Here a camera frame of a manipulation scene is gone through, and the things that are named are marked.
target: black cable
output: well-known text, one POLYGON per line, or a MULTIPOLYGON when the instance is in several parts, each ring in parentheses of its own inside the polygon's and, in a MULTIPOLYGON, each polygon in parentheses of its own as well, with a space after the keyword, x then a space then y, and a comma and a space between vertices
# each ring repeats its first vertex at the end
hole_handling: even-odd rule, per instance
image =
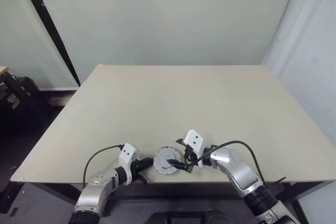
POLYGON ((221 144, 219 146, 216 146, 215 148, 211 149, 210 151, 208 151, 207 153, 203 154, 201 157, 199 157, 198 159, 196 159, 195 161, 192 161, 189 165, 196 165, 199 161, 201 161, 205 156, 211 154, 212 152, 224 147, 224 146, 227 146, 227 145, 230 145, 230 144, 242 144, 243 146, 245 146, 246 148, 248 148, 248 150, 251 152, 251 155, 252 155, 252 158, 253 158, 253 161, 254 163, 256 164, 256 167, 257 167, 257 170, 258 170, 258 173, 259 173, 259 176, 260 176, 260 179, 261 181, 265 184, 265 180, 264 180, 264 177, 262 175, 262 172, 260 170, 260 167, 259 167, 259 164, 258 164, 258 161, 257 161, 257 158, 256 158, 256 155, 254 154, 254 152, 252 151, 251 147, 248 146, 248 144, 242 142, 242 141, 239 141, 239 140, 234 140, 234 141, 229 141, 229 142, 226 142, 224 144, 221 144))
POLYGON ((101 149, 101 150, 97 151, 96 153, 94 153, 94 154, 89 158, 88 162, 87 162, 86 165, 85 165, 84 172, 83 172, 83 182, 82 182, 83 189, 85 188, 86 170, 88 169, 89 163, 90 163, 90 161, 93 159, 93 157, 96 156, 98 153, 101 153, 101 152, 103 152, 103 151, 106 151, 106 150, 109 150, 109 149, 112 149, 112 148, 116 148, 116 147, 119 147, 119 149, 122 150, 122 149, 124 148, 124 145, 123 145, 123 144, 119 144, 119 145, 114 145, 114 146, 106 147, 106 148, 104 148, 104 149, 101 149))

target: table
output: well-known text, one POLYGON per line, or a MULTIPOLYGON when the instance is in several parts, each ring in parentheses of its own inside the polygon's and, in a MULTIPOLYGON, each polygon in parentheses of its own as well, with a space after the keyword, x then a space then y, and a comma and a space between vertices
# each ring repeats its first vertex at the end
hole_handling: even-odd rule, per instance
MULTIPOLYGON (((128 142, 144 157, 163 146, 182 152, 174 141, 190 129, 209 145, 248 143, 266 181, 286 176, 287 182, 296 183, 288 197, 336 178, 334 146, 264 66, 99 65, 11 180, 80 183, 86 161, 101 148, 128 142)), ((243 146, 231 147, 255 170, 243 146)), ((118 155, 110 150, 96 156, 88 175, 113 166, 118 155)), ((143 176, 158 187, 203 182, 223 186, 220 182, 228 181, 210 167, 171 176, 151 168, 143 176)))

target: round metal object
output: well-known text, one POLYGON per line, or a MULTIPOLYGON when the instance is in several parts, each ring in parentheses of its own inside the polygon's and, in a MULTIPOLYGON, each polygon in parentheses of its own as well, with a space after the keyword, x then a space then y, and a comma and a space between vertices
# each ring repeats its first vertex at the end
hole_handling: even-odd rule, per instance
POLYGON ((172 147, 163 147, 159 149, 154 157, 154 168, 161 174, 172 174, 177 169, 167 162, 167 159, 175 159, 181 162, 182 158, 178 150, 172 147))

